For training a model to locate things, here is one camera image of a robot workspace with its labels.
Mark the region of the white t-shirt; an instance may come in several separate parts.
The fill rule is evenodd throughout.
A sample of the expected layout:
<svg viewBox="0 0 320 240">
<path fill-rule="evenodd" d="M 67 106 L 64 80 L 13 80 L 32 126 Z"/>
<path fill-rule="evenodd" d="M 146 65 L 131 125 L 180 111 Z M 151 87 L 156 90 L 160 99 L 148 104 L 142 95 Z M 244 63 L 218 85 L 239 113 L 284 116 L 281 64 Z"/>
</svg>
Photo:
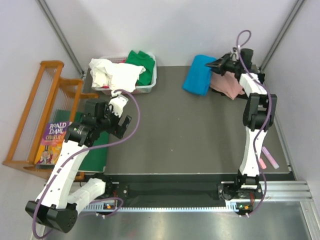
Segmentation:
<svg viewBox="0 0 320 240">
<path fill-rule="evenodd" d="M 112 91 L 123 89 L 132 93 L 136 83 L 146 69 L 129 63 L 112 63 L 108 59 L 92 58 L 89 67 L 92 76 L 92 87 L 109 86 Z"/>
</svg>

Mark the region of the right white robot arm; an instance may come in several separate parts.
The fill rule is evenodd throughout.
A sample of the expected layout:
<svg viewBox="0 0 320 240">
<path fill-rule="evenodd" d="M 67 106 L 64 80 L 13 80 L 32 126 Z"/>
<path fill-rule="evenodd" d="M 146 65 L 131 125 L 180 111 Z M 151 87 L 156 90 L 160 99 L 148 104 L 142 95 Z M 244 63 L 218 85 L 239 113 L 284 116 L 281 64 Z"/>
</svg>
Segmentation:
<svg viewBox="0 0 320 240">
<path fill-rule="evenodd" d="M 253 53 L 249 48 L 234 47 L 230 53 L 206 64 L 212 72 L 221 76 L 227 72 L 234 73 L 247 95 L 242 117 L 246 131 L 245 150 L 233 184 L 233 192 L 239 198 L 245 198 L 260 189 L 259 159 L 264 139 L 274 123 L 277 104 L 277 96 L 269 93 L 261 82 L 265 75 L 251 69 Z"/>
</svg>

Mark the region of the blue t-shirt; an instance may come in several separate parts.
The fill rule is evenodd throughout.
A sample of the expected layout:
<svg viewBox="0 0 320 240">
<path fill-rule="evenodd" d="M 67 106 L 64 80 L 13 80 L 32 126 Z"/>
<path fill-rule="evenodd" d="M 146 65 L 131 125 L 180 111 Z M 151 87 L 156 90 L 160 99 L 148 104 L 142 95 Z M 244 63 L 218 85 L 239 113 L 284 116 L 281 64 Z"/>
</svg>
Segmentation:
<svg viewBox="0 0 320 240">
<path fill-rule="evenodd" d="M 216 58 L 203 54 L 196 55 L 189 68 L 182 89 L 199 96 L 205 96 L 209 90 L 212 71 L 206 64 L 214 62 Z"/>
</svg>

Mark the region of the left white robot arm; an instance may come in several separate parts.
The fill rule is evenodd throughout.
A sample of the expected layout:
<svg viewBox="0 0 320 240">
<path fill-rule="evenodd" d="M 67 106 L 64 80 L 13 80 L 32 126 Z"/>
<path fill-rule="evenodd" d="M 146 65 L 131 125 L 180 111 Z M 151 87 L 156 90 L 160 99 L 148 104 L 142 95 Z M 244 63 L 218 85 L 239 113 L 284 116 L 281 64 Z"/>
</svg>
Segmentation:
<svg viewBox="0 0 320 240">
<path fill-rule="evenodd" d="M 32 217 L 32 223 L 68 233 L 76 223 L 78 215 L 95 198 L 109 198 L 114 191 L 111 183 L 103 177 L 91 178 L 70 193 L 79 168 L 94 142 L 101 133 L 108 133 L 121 139 L 132 118 L 126 116 L 119 124 L 128 99 L 119 95 L 110 101 L 93 98 L 85 103 L 85 110 L 79 121 L 67 128 L 62 149 L 45 187 L 36 200 L 30 200 L 25 211 Z"/>
</svg>

